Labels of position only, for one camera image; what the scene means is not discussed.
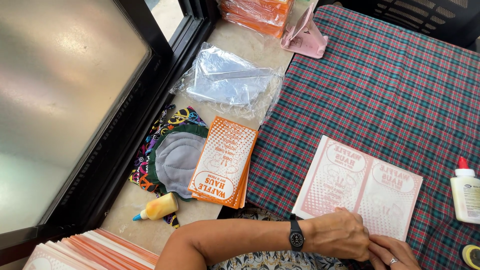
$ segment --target plaid tablecloth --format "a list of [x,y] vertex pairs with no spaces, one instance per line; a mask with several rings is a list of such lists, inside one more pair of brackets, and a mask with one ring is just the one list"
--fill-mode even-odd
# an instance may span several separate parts
[[335,6],[314,21],[327,50],[293,58],[260,128],[247,199],[287,218],[327,135],[422,175],[407,242],[425,270],[467,270],[459,248],[480,245],[480,226],[455,219],[449,178],[459,156],[480,173],[479,55]]

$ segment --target wristwatch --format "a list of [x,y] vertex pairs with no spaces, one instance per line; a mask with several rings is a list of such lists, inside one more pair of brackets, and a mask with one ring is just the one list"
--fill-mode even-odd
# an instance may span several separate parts
[[301,233],[297,216],[295,214],[290,215],[290,236],[288,239],[290,240],[290,246],[292,246],[293,251],[301,251],[305,238]]

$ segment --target pink phone stand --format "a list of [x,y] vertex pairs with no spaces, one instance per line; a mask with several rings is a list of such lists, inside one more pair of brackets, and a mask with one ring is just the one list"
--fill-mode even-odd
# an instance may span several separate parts
[[287,25],[285,30],[280,44],[283,49],[317,59],[323,57],[328,37],[322,36],[313,22],[313,3],[305,10],[297,25]]

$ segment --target green fabric trim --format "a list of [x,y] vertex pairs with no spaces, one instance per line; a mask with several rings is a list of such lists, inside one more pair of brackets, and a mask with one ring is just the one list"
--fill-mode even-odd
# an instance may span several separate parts
[[[171,133],[173,132],[187,132],[191,134],[195,134],[197,136],[200,136],[202,138],[207,138],[208,136],[208,128],[200,126],[200,125],[179,125],[177,127],[172,128],[171,130],[167,130],[158,140],[156,141],[155,145],[152,148],[152,151],[150,152],[150,155],[148,155],[148,175],[147,179],[150,180],[151,183],[157,184],[158,189],[160,192],[163,194],[167,193],[167,189],[165,188],[165,185],[160,182],[158,179],[158,176],[156,174],[155,170],[155,160],[156,160],[156,150],[158,147],[162,144],[163,140]],[[183,201],[191,201],[192,199],[184,199],[180,196],[178,196],[181,200]]]

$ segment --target watch face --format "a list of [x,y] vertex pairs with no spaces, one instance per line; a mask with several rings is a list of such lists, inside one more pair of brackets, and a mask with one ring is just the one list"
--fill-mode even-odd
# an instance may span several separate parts
[[303,245],[303,236],[300,233],[292,233],[290,235],[290,243],[294,246]]

